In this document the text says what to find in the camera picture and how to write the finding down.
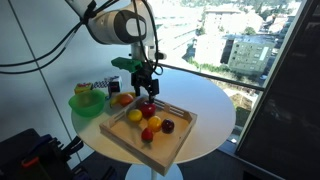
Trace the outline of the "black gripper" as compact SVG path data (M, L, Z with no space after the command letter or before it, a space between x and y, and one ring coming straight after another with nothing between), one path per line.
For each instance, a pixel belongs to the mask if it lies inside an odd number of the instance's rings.
M140 87L143 86L144 82L149 82L152 80L152 74L154 73L153 63L140 62L136 67L136 71L131 74L131 86L134 88L135 94L137 96L141 95ZM155 96L159 94L159 81L153 79L148 86L149 102L153 103Z

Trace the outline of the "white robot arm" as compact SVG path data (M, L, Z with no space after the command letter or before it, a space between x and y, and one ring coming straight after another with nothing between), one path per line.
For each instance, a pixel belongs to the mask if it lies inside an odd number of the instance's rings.
M85 25L91 37L100 44L130 45L131 57L118 57L112 65L131 73L131 85L137 96L144 87L153 103L159 94L159 82L152 78L158 61L166 56L159 52L157 30L151 5L146 0L106 11L118 0L108 0L100 7L95 0L65 0Z

